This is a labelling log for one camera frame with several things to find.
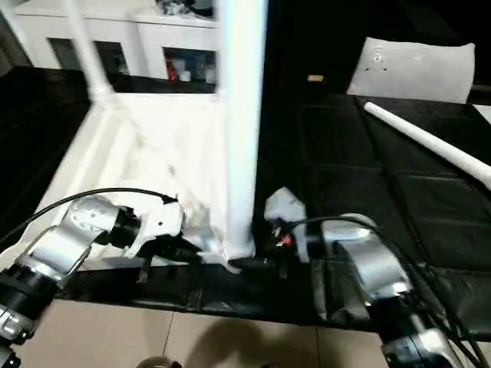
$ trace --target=tiled floor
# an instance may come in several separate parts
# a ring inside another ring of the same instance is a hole
[[[491,343],[482,348],[491,358]],[[162,353],[184,368],[387,367],[373,333],[70,301],[17,351],[26,368],[136,368]]]

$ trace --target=black cable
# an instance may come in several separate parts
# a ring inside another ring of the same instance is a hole
[[[169,197],[168,195],[154,192],[153,190],[146,190],[146,189],[139,189],[139,188],[101,188],[101,189],[92,189],[92,190],[87,190],[86,192],[80,192],[77,194],[70,195],[69,197],[60,199],[59,201],[56,201],[55,203],[51,203],[47,207],[44,207],[43,209],[37,211],[34,215],[20,223],[19,225],[15,226],[10,232],[5,234],[0,238],[0,253],[3,252],[5,249],[10,248],[12,245],[3,245],[7,239],[9,239],[11,236],[16,234],[17,232],[20,232],[25,226],[29,225],[30,222],[33,222],[35,219],[39,219],[41,216],[43,216],[45,213],[50,212],[52,209],[55,209],[59,207],[60,205],[63,205],[65,203],[71,202],[74,199],[79,199],[85,196],[91,196],[94,194],[100,194],[100,193],[111,193],[111,192],[134,192],[134,193],[140,193],[140,194],[145,194],[148,196],[155,196],[159,197],[162,199],[163,203],[170,203],[170,202],[175,202],[176,200],[172,197]]]
[[[296,222],[290,222],[291,224],[291,229],[292,230],[295,226],[301,225],[301,224],[309,224],[313,222],[323,222],[327,220],[339,220],[339,221],[347,221],[347,222],[353,222],[355,224],[361,225],[365,228],[368,228],[371,230],[373,233],[375,233],[377,236],[379,236],[381,239],[388,239],[392,242],[393,245],[397,247],[397,250],[400,252],[402,255],[402,258],[404,261],[406,261],[411,269],[414,270],[415,273],[417,273],[423,280],[424,282],[430,287],[431,291],[433,292],[433,295],[437,298],[438,302],[443,306],[447,313],[447,318],[451,324],[455,324],[458,326],[460,329],[460,332],[463,336],[464,340],[467,340],[470,344],[470,346],[473,348],[474,353],[476,354],[476,358],[478,359],[480,363],[480,367],[482,368],[489,368],[489,364],[484,357],[483,351],[477,344],[476,340],[474,339],[474,336],[469,332],[469,330],[466,328],[466,326],[463,324],[463,322],[460,320],[458,314],[456,311],[453,309],[452,304],[448,301],[447,296],[443,295],[440,290],[443,290],[442,285],[440,284],[440,281],[438,280],[437,277],[433,277],[433,280],[429,279],[428,276],[421,271],[420,267],[416,264],[416,262],[412,259],[411,256],[409,256],[408,253],[403,250],[403,248],[397,243],[393,238],[388,238],[386,237],[377,227],[372,226],[367,224],[366,222],[354,218],[354,217],[348,217],[348,216],[322,216],[322,217],[315,217],[315,218],[307,218],[304,220],[296,221]]]

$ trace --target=black table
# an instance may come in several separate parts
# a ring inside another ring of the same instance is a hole
[[[81,74],[19,68],[2,78],[0,155],[7,190],[0,193],[0,230],[34,211],[89,102]],[[211,87],[114,77],[118,92],[207,93]],[[255,211],[286,186],[308,215],[358,212],[372,217],[415,259],[440,276],[459,315],[491,340],[491,198],[481,183],[368,116],[372,100],[491,164],[491,125],[471,106],[327,96],[298,106],[278,99],[262,111]],[[255,228],[261,249],[265,236]],[[294,324],[370,330],[346,264],[315,264],[325,281],[325,318],[314,307],[311,266],[288,277],[230,274],[218,265],[154,268],[146,284],[137,269],[85,271],[60,298]]]

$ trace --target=white pole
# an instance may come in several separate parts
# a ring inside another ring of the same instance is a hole
[[[227,258],[254,254],[250,232],[268,0],[221,0],[219,91],[226,101]]]
[[[87,28],[82,20],[80,8],[78,7],[78,1],[63,0],[70,28],[74,36],[77,57],[87,79],[89,96],[95,102],[96,100],[103,100],[112,95],[113,88],[107,81],[95,44],[89,38]]]
[[[486,165],[477,158],[472,157],[470,154],[463,152],[440,138],[436,138],[426,130],[414,126],[410,122],[401,119],[397,115],[390,113],[372,102],[366,103],[364,109],[378,117],[380,120],[383,120],[391,127],[396,128],[408,137],[416,140],[429,150],[442,156],[453,165],[460,167],[465,172],[483,182],[486,188],[491,190],[491,166]]]

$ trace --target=cabinet door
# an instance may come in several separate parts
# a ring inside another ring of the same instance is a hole
[[[66,18],[28,15],[19,18],[35,50],[36,67],[81,69]],[[148,77],[140,36],[133,22],[86,19],[85,23],[107,73]]]
[[[138,30],[151,77],[215,83],[215,28],[138,23]]]

